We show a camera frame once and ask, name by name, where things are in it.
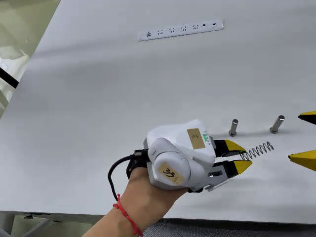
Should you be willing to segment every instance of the handwritten number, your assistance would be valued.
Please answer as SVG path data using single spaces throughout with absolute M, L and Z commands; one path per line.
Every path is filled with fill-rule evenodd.
M 175 173 L 171 172 L 169 168 L 163 171 L 164 174 L 167 174 L 166 177 L 174 177 Z

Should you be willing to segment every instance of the red string bracelet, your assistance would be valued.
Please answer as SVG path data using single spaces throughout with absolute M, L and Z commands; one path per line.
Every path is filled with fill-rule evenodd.
M 120 203 L 120 195 L 119 194 L 118 194 L 118 203 L 113 204 L 113 207 L 115 207 L 116 209 L 119 209 L 122 212 L 122 214 L 132 223 L 132 225 L 134 227 L 134 235 L 138 234 L 141 237 L 144 236 L 143 232 L 141 232 L 141 230 L 137 227 L 136 223 L 132 220 L 132 218 L 130 218 L 130 216 L 123 209 L 122 204 Z

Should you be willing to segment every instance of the hand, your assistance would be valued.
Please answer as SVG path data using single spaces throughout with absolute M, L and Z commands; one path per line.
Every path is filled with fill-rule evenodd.
M 163 190 L 153 186 L 146 168 L 131 173 L 121 204 L 140 230 L 164 217 L 175 201 L 188 189 Z

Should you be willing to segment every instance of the black strap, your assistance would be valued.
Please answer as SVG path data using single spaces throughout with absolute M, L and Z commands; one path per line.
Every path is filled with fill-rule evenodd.
M 2 69 L 0 67 L 0 78 L 2 80 L 4 80 L 6 83 L 8 83 L 9 85 L 11 85 L 13 88 L 16 89 L 16 87 L 18 86 L 19 82 L 14 79 L 13 76 L 11 76 L 9 73 L 7 73 L 4 69 Z

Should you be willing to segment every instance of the metal spring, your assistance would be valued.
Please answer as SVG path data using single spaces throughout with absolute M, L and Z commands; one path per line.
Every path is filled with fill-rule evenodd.
M 263 143 L 262 145 L 260 144 L 257 147 L 254 147 L 250 149 L 247 153 L 240 153 L 240 157 L 243 160 L 250 160 L 253 159 L 254 157 L 260 156 L 261 154 L 268 153 L 270 151 L 274 150 L 273 146 L 271 145 L 270 142 Z

